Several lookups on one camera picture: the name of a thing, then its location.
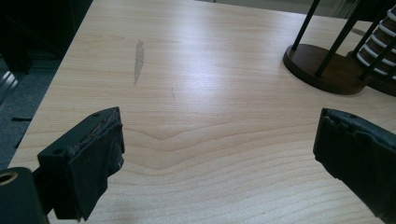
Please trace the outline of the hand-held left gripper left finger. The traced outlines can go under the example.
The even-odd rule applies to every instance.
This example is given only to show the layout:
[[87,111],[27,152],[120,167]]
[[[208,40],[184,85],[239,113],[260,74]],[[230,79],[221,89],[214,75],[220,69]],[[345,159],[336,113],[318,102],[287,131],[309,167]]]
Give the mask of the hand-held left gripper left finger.
[[59,219],[88,219],[124,163],[120,109],[95,112],[38,153],[43,209]]

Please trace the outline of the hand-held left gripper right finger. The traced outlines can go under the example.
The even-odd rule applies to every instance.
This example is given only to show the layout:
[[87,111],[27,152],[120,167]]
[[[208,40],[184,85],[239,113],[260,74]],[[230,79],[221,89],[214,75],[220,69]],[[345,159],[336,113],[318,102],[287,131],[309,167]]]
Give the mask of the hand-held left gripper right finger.
[[315,159],[386,224],[396,224],[396,134],[356,115],[321,110]]

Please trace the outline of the stack of brown paper cups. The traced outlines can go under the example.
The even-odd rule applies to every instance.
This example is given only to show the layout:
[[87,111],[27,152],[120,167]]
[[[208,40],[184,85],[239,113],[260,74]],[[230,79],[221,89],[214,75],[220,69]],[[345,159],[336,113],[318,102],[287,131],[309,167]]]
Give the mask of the stack of brown paper cups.
[[[379,22],[365,41],[357,53],[357,59],[365,66],[371,65],[393,40],[396,40],[396,4],[387,11],[387,16]],[[395,66],[396,46],[385,55],[374,71],[386,76]]]

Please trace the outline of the metal floor rail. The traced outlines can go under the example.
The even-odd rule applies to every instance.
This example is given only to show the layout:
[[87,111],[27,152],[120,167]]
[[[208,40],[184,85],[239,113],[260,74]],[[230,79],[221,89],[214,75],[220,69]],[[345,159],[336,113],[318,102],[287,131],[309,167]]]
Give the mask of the metal floor rail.
[[17,77],[11,71],[6,71],[0,77],[0,104],[7,99],[18,83]]

